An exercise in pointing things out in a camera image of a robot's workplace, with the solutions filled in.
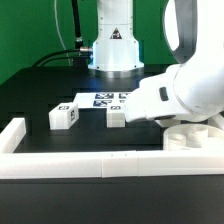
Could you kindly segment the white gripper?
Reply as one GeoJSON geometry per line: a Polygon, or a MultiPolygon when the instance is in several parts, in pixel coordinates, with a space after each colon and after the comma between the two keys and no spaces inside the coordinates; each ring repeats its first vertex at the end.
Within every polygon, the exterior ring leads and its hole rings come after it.
{"type": "Polygon", "coordinates": [[[174,91],[174,78],[180,68],[178,64],[171,65],[162,74],[143,78],[125,101],[126,121],[191,118],[191,112],[174,91]]]}

